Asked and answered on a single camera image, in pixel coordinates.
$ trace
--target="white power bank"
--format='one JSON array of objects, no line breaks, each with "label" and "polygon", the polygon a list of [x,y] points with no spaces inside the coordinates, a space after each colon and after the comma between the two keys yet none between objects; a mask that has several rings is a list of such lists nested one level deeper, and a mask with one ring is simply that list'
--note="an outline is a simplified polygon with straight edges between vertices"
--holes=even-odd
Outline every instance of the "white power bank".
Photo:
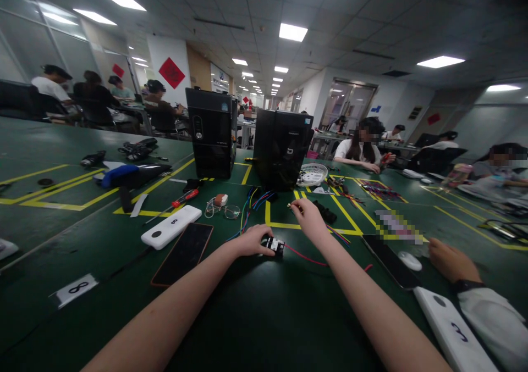
[{"label": "white power bank", "polygon": [[187,224],[196,221],[201,216],[202,210],[189,205],[183,206],[173,215],[142,234],[141,240],[143,243],[160,250],[182,233]]}]

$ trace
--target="wristwatch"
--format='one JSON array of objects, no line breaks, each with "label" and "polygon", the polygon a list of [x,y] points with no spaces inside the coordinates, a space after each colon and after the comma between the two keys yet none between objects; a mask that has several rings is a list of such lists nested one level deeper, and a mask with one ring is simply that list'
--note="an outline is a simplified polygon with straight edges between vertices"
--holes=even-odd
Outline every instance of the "wristwatch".
[{"label": "wristwatch", "polygon": [[456,293],[461,293],[474,288],[487,288],[487,285],[483,282],[471,281],[471,280],[458,280],[452,284],[453,291]]}]

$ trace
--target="hand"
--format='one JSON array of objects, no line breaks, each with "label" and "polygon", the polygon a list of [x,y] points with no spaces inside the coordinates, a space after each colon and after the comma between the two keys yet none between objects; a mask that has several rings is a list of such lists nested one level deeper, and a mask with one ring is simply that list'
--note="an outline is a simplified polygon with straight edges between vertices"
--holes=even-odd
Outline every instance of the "hand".
[{"label": "hand", "polygon": [[308,199],[294,200],[290,208],[301,225],[303,233],[312,243],[316,244],[328,235],[328,229],[319,209]]},{"label": "hand", "polygon": [[429,255],[433,266],[451,283],[458,280],[482,282],[473,261],[459,249],[445,245],[440,240],[431,237]]},{"label": "hand", "polygon": [[267,225],[255,225],[246,230],[246,232],[231,240],[229,243],[236,248],[237,256],[249,257],[255,254],[263,254],[268,257],[274,257],[275,251],[261,245],[264,235],[273,236],[271,228]]},{"label": "hand", "polygon": [[374,163],[361,162],[361,166],[363,166],[367,170],[373,171],[376,174],[379,174],[381,171],[380,167]]}]

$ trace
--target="water bottle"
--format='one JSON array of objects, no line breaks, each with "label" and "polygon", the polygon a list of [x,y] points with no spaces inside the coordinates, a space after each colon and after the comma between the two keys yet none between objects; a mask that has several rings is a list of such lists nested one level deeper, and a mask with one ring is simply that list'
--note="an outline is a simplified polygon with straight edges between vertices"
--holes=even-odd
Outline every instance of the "water bottle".
[{"label": "water bottle", "polygon": [[450,192],[452,189],[463,184],[468,179],[470,173],[473,171],[473,166],[465,163],[457,163],[451,173],[443,179],[440,184],[440,189]]}]

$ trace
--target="long hair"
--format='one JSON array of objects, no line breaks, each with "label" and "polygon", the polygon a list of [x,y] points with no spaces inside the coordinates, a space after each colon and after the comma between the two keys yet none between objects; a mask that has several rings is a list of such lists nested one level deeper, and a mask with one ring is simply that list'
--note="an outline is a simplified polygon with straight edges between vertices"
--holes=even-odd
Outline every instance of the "long hair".
[{"label": "long hair", "polygon": [[[369,134],[379,137],[385,131],[385,127],[380,122],[377,116],[369,116],[368,118],[359,121],[356,125],[356,131],[352,136],[352,143],[345,155],[346,159],[361,160],[361,147],[359,146],[360,130],[367,130]],[[372,142],[365,141],[363,143],[363,157],[370,163],[376,161],[376,154],[372,148]]]},{"label": "long hair", "polygon": [[475,163],[489,160],[492,152],[493,154],[509,154],[515,155],[516,157],[518,156],[518,159],[526,159],[528,148],[517,143],[495,144],[489,149],[489,152],[486,155],[477,159]]}]

